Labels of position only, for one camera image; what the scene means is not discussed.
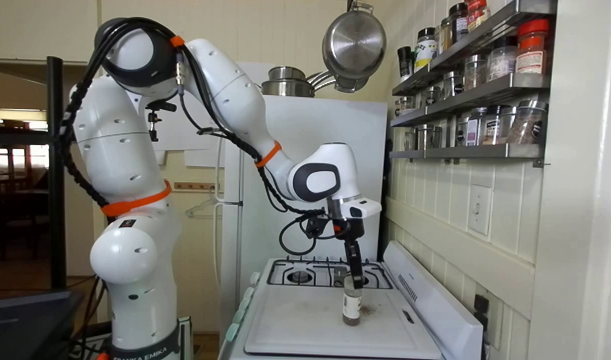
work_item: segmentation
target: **oven vent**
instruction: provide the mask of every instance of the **oven vent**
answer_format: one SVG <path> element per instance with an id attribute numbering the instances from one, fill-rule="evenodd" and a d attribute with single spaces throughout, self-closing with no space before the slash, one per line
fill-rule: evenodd
<path id="1" fill-rule="evenodd" d="M 412 298 L 412 301 L 414 301 L 416 303 L 417 302 L 417 294 L 415 294 L 415 290 L 413 290 L 410 287 L 410 285 L 408 285 L 408 281 L 406 281 L 406 279 L 403 276 L 401 276 L 401 274 L 399 274 L 398 278 L 399 278 L 399 283 L 401 283 L 401 285 L 403 286 L 405 291 L 408 292 L 408 294 Z"/>

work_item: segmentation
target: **white cutting board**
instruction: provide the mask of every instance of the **white cutting board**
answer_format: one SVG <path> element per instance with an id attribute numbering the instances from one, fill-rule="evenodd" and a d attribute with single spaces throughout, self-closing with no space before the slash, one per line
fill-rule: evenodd
<path id="1" fill-rule="evenodd" d="M 363 289 L 360 324 L 342 320 L 344 289 L 268 285 L 244 350 L 249 354 L 349 358 L 441 358 L 399 290 Z M 413 323 L 406 319 L 405 310 Z"/>

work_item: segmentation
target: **orange strap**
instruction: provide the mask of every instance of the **orange strap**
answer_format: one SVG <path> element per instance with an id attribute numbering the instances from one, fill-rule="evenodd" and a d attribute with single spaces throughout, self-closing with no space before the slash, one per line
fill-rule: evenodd
<path id="1" fill-rule="evenodd" d="M 182 39 L 182 37 L 180 37 L 179 35 L 176 35 L 170 39 L 170 43 L 172 43 L 173 47 L 179 48 L 180 46 L 185 44 L 185 41 L 184 39 Z"/>
<path id="2" fill-rule="evenodd" d="M 274 140 L 274 147 L 272 148 L 272 150 L 270 150 L 269 153 L 267 153 L 267 155 L 265 155 L 265 157 L 261 159 L 261 161 L 257 162 L 256 166 L 264 167 L 272 159 L 272 157 L 274 157 L 276 153 L 279 152 L 279 150 L 281 150 L 281 144 L 278 141 Z"/>
<path id="3" fill-rule="evenodd" d="M 170 182 L 168 182 L 168 180 L 164 180 L 164 182 L 165 189 L 160 193 L 153 194 L 152 196 L 147 196 L 144 198 L 139 198 L 138 200 L 109 203 L 108 205 L 102 207 L 101 211 L 107 217 L 118 217 L 119 215 L 125 214 L 134 208 L 145 207 L 145 205 L 152 204 L 161 199 L 164 199 L 173 191 L 173 188 L 170 187 Z"/>

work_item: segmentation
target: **metal spice rack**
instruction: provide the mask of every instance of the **metal spice rack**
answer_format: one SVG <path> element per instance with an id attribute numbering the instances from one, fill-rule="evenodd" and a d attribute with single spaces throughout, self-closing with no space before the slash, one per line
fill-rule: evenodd
<path id="1" fill-rule="evenodd" d="M 557 13 L 557 0 L 512 0 L 468 33 L 448 50 L 432 59 L 427 66 L 416 71 L 407 80 L 392 89 L 393 96 L 412 96 L 426 89 L 443 77 L 443 74 L 456 70 L 463 59 L 489 49 L 493 41 L 516 32 L 525 22 L 550 18 Z M 522 94 L 547 91 L 550 77 L 545 74 L 511 73 L 486 82 L 476 88 L 456 96 L 440 100 L 422 109 L 393 119 L 391 127 L 412 127 L 430 123 L 459 114 L 464 110 L 488 106 L 492 103 L 516 98 Z M 448 132 L 455 130 L 455 122 L 449 121 Z M 390 152 L 390 158 L 428 159 L 443 158 L 446 162 L 454 159 L 458 164 L 461 158 L 515 158 L 534 159 L 533 165 L 543 166 L 543 144 L 499 144 L 481 146 L 448 146 L 427 150 Z"/>

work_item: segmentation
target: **refrigerator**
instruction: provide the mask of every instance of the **refrigerator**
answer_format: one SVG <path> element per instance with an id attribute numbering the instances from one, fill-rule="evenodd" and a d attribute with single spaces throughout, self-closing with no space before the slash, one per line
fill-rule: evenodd
<path id="1" fill-rule="evenodd" d="M 269 133 L 295 163 L 312 155 L 327 142 L 344 142 L 356 158 L 358 187 L 363 196 L 381 200 L 387 111 L 385 102 L 357 102 L 326 98 L 264 95 Z M 249 155 L 228 142 L 225 144 L 225 178 L 221 205 L 221 256 L 219 296 L 221 335 L 225 334 L 239 307 L 250 278 L 260 272 L 268 259 L 285 258 L 279 245 L 279 233 L 297 217 L 292 212 L 278 212 L 267 198 L 264 185 Z M 317 209 L 319 202 L 287 201 L 292 207 Z M 379 215 L 364 221 L 365 235 L 358 242 L 363 259 L 377 259 Z M 323 236 L 333 234 L 331 222 Z M 292 226 L 283 237 L 290 249 L 304 251 L 312 240 Z M 318 240 L 304 258 L 339 260 L 345 257 L 344 242 Z"/>

